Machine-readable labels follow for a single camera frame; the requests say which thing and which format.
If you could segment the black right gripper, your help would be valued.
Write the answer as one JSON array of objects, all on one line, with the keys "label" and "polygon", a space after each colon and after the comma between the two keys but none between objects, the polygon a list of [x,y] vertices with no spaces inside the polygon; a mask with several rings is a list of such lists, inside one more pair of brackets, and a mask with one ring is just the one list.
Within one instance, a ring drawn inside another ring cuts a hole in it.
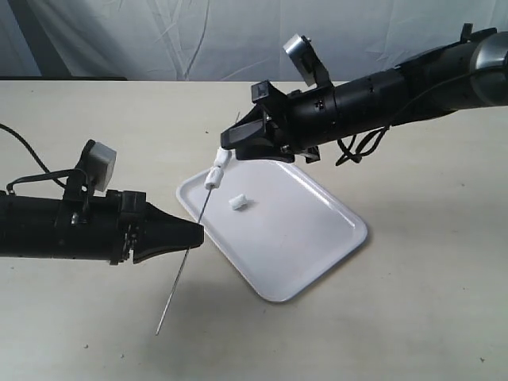
[{"label": "black right gripper", "polygon": [[273,160],[307,163],[321,159],[318,146],[334,123],[335,87],[315,87],[284,94],[271,82],[251,86],[252,110],[221,133],[221,147],[236,149],[238,160]]}]

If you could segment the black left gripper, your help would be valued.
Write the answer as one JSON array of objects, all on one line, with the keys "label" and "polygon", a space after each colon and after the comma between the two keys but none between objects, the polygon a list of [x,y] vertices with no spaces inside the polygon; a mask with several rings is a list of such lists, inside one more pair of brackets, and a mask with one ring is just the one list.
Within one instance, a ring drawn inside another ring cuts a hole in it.
[{"label": "black left gripper", "polygon": [[55,222],[55,258],[133,263],[198,248],[204,228],[148,206],[146,194],[108,190],[85,202],[63,201]]}]

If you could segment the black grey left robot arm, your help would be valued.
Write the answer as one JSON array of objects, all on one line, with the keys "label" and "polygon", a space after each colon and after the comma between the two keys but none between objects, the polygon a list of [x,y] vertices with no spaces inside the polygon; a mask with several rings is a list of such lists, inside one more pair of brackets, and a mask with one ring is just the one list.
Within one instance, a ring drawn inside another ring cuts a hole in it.
[{"label": "black grey left robot arm", "polygon": [[143,192],[108,190],[88,202],[3,195],[3,257],[139,264],[197,248],[204,228],[147,202]]}]

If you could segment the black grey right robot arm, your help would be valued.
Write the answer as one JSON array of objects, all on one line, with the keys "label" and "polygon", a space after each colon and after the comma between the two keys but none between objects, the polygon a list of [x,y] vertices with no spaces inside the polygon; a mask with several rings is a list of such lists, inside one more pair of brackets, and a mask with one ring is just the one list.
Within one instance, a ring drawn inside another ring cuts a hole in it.
[{"label": "black grey right robot arm", "polygon": [[221,134],[239,160],[314,163],[321,145],[336,142],[340,164],[359,163],[392,127],[507,104],[507,35],[495,28],[465,24],[455,43],[339,86],[308,38],[295,35],[284,49],[307,90],[252,86],[251,111]]}]

